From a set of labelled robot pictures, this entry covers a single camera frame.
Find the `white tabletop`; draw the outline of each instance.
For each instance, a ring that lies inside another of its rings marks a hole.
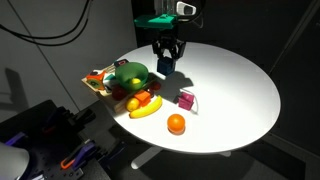
[[[156,72],[158,58],[151,46],[123,58],[164,78]],[[265,135],[280,112],[279,93],[269,76],[246,58],[215,46],[188,42],[176,72],[161,84],[157,94],[164,100],[157,112],[140,119],[130,119],[128,112],[113,117],[134,136],[172,151],[207,154],[241,148]],[[171,102],[179,90],[195,95],[191,111]],[[174,113],[186,120],[179,136],[167,129],[167,118]]]

